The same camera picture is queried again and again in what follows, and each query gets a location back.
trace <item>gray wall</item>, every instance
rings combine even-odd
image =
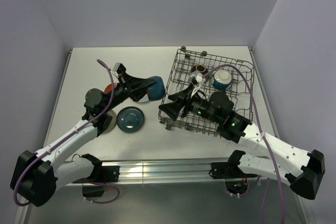
[[[39,0],[68,47],[254,45],[276,0]]]
[[[335,39],[336,0],[278,0],[254,49],[281,137],[326,156],[318,223],[336,218]]]
[[[36,0],[0,0],[0,219],[16,211],[9,188],[17,156],[42,146],[66,51]]]

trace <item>purple cable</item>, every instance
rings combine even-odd
[[[230,64],[223,64],[223,65],[220,65],[220,66],[210,70],[208,73],[203,75],[203,78],[208,77],[211,73],[213,73],[214,71],[216,71],[217,69],[222,68],[222,67],[230,67],[230,68],[235,69],[238,72],[238,74],[241,76],[243,81],[245,82],[245,85],[248,89],[248,92],[250,93],[251,98],[252,98],[252,104],[253,104],[253,107],[254,107],[254,110],[255,110],[255,113],[256,113],[256,120],[257,120],[257,125],[258,125],[258,128],[259,128],[259,131],[260,131],[260,133],[263,132],[263,130],[261,129],[261,123],[260,123],[260,119],[259,119],[258,109],[257,109],[256,102],[254,100],[254,97],[253,97],[252,89],[249,86],[249,84],[248,84],[245,76],[243,75],[243,73],[237,67],[235,67],[233,65],[230,65]],[[279,186],[279,191],[280,191],[280,199],[281,199],[281,223],[285,223],[285,216],[286,216],[285,200],[284,200],[284,192],[282,190],[282,184],[281,184],[281,178],[280,178],[278,165],[277,165],[276,159],[274,157],[273,151],[271,149],[271,146],[269,145],[267,139],[265,138],[265,136],[263,136],[262,139],[264,140],[264,142],[266,144],[266,147],[267,147],[267,150],[268,150],[268,152],[271,156],[271,159],[272,159],[272,162],[273,162],[273,165],[274,165],[274,168],[275,168],[275,172],[276,172],[276,175],[277,175],[277,181],[278,181],[278,186]],[[266,193],[265,193],[266,195],[265,195],[264,199],[266,199],[266,197],[267,197],[267,192],[268,192],[268,187],[266,188]]]
[[[112,187],[113,189],[115,189],[117,191],[117,195],[113,199],[110,199],[110,200],[107,200],[107,201],[96,201],[96,200],[92,200],[92,199],[86,198],[86,200],[89,201],[89,202],[96,203],[96,204],[108,204],[108,203],[114,202],[115,200],[117,200],[119,198],[120,190],[116,186],[112,186],[110,184],[105,184],[105,183],[90,182],[90,181],[87,181],[87,183],[90,183],[90,184],[93,184],[93,185],[96,185],[96,186],[108,186],[108,187]]]
[[[266,198],[267,198],[270,184],[271,184],[271,180],[268,178],[264,198],[262,199],[262,204],[261,204],[261,223],[265,223],[265,205],[266,205]]]
[[[94,120],[98,119],[99,117],[101,117],[105,111],[108,109],[108,107],[111,105],[112,99],[113,99],[113,95],[114,95],[114,83],[113,83],[113,77],[111,74],[111,69],[101,60],[97,60],[97,62],[99,64],[101,64],[104,68],[106,68],[106,70],[108,71],[108,74],[110,76],[111,79],[111,97],[110,100],[107,104],[107,106],[103,109],[102,112],[100,112],[96,117],[92,118],[90,121],[86,122],[85,124],[83,124],[81,127],[79,127],[77,129],[77,132],[80,132],[81,130],[83,130],[89,123],[93,122]],[[52,148],[50,148],[50,152],[52,152],[53,150],[55,150],[56,148],[58,148],[60,145],[62,145],[65,141],[69,140],[71,137],[73,137],[76,134],[75,131],[71,132],[69,135],[65,136],[61,141],[59,141],[57,144],[55,144]],[[18,192],[18,188],[19,185],[21,184],[23,178],[25,177],[25,175],[27,174],[27,172],[38,162],[40,161],[42,158],[46,157],[48,155],[49,152],[44,152],[43,154],[41,154],[39,157],[37,157],[33,162],[31,162],[27,168],[21,173],[21,175],[19,176],[19,179],[17,180],[16,184],[15,184],[15,188],[14,188],[14,202],[15,204],[17,204],[20,207],[24,207],[30,204],[30,202],[26,202],[26,203],[21,203],[18,199],[17,199],[17,192]]]

